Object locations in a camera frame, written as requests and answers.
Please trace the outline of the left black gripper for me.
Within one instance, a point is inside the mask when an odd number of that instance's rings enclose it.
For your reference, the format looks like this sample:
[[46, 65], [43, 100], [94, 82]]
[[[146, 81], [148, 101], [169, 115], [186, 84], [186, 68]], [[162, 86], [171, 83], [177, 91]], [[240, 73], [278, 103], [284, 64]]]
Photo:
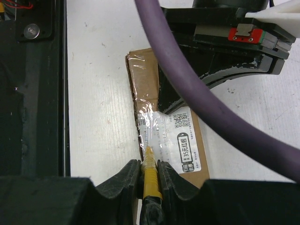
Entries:
[[281, 72], [296, 37], [247, 13], [265, 6], [163, 8], [177, 44], [209, 88], [247, 75]]

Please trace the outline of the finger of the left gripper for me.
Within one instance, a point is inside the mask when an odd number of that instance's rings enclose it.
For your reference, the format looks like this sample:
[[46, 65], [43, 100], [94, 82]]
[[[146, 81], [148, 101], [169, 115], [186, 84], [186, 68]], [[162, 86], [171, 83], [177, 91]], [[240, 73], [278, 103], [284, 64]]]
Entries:
[[159, 93], [158, 110], [165, 114], [171, 114], [181, 107], [187, 106], [185, 101], [178, 95], [176, 90], [168, 81], [162, 68], [158, 65]]

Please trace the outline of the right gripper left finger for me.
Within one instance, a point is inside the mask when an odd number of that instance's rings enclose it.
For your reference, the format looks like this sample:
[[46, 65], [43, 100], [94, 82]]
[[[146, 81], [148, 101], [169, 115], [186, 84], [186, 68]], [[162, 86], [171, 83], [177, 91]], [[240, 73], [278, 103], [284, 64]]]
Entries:
[[89, 178], [5, 176], [0, 179], [2, 225], [134, 225], [139, 160], [94, 186]]

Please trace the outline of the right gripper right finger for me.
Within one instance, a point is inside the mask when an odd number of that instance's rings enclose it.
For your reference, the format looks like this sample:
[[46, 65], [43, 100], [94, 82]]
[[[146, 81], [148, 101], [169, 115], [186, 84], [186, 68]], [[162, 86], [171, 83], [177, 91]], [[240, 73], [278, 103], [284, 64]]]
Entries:
[[157, 165], [167, 225], [298, 225], [300, 186], [252, 180], [206, 180], [200, 188], [168, 162]]

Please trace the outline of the brown cardboard express box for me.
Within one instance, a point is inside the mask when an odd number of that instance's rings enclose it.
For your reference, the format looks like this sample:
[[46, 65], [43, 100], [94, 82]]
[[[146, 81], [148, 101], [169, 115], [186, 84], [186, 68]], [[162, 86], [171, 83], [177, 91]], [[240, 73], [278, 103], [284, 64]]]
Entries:
[[200, 188], [210, 175], [196, 114], [187, 106], [171, 114], [158, 110], [158, 62], [150, 48], [128, 53], [126, 66], [142, 159], [150, 146], [157, 165], [168, 162], [177, 174]]

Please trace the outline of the yellow utility knife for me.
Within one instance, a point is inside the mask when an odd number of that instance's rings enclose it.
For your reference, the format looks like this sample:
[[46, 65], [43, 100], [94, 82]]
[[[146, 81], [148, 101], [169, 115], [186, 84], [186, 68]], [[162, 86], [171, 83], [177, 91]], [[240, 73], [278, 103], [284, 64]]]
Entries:
[[143, 196], [140, 214], [141, 225], [164, 225], [163, 197], [158, 183], [158, 170], [153, 149], [148, 146], [142, 162]]

